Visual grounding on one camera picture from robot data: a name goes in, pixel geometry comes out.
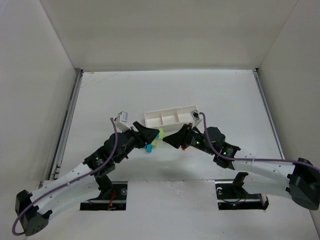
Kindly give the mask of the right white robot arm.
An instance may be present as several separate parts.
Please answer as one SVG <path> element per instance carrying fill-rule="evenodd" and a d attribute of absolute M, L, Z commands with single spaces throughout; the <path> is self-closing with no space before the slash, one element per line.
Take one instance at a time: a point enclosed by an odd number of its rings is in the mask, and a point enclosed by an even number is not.
<path fill-rule="evenodd" d="M 201 133 L 191 124 L 184 124 L 163 141 L 176 149 L 194 147 L 212 155 L 219 167 L 236 171 L 232 186 L 239 195 L 269 194 L 291 199 L 308 210 L 319 209 L 320 170 L 310 161 L 304 158 L 293 161 L 235 158 L 240 148 L 225 139 L 217 127 L 208 127 Z"/>

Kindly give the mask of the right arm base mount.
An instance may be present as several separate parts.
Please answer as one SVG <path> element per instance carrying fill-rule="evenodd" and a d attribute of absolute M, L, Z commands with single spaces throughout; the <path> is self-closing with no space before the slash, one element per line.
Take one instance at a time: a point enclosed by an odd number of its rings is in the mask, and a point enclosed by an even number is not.
<path fill-rule="evenodd" d="M 265 194 L 250 194 L 244 190 L 244 180 L 249 174 L 239 172 L 235 179 L 215 181 L 217 205 L 219 210 L 266 210 L 269 206 Z"/>

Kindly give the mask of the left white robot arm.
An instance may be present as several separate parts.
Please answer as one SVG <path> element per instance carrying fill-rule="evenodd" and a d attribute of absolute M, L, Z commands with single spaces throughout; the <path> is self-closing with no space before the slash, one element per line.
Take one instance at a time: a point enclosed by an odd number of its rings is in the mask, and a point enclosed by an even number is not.
<path fill-rule="evenodd" d="M 23 235 L 32 236 L 42 231 L 61 212 L 87 200 L 112 195 L 114 186 L 108 174 L 115 170 L 116 164 L 128 158 L 132 150 L 151 144 L 158 134 L 159 130 L 135 121 L 133 127 L 115 131 L 101 147 L 66 175 L 37 190 L 19 192 L 15 200 L 17 218 L 12 226 L 13 235 L 20 235 L 16 231 L 18 223 Z"/>

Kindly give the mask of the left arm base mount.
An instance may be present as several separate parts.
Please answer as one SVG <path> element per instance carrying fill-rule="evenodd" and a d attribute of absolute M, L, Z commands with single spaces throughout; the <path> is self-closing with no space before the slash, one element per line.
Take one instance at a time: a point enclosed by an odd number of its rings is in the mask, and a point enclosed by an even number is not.
<path fill-rule="evenodd" d="M 80 211 L 125 211 L 127 208 L 128 182 L 111 181 L 108 176 L 100 180 L 105 183 L 98 197 L 80 204 Z"/>

